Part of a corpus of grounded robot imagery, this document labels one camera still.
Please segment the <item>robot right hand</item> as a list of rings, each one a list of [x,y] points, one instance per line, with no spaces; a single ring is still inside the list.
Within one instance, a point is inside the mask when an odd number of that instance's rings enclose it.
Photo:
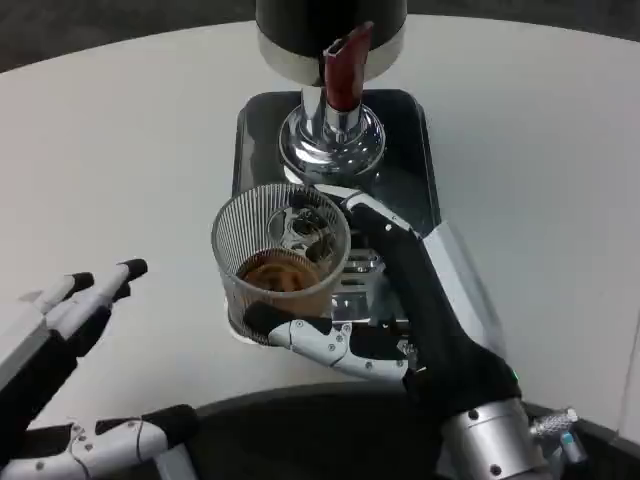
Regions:
[[[422,237],[382,202],[352,188],[315,185],[339,203],[382,257],[406,315],[406,339],[362,323],[332,325],[264,301],[243,315],[249,331],[347,375],[400,380],[446,421],[521,396],[504,358],[499,323],[450,226]]]

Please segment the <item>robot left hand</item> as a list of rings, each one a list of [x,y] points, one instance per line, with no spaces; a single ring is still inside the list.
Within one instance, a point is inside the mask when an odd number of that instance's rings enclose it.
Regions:
[[[186,443],[199,421],[188,405],[88,426],[30,426],[101,338],[114,304],[147,270],[145,260],[131,259],[101,283],[79,272],[22,297],[18,318],[1,335],[2,478],[105,479],[147,461],[163,479],[197,478]]]

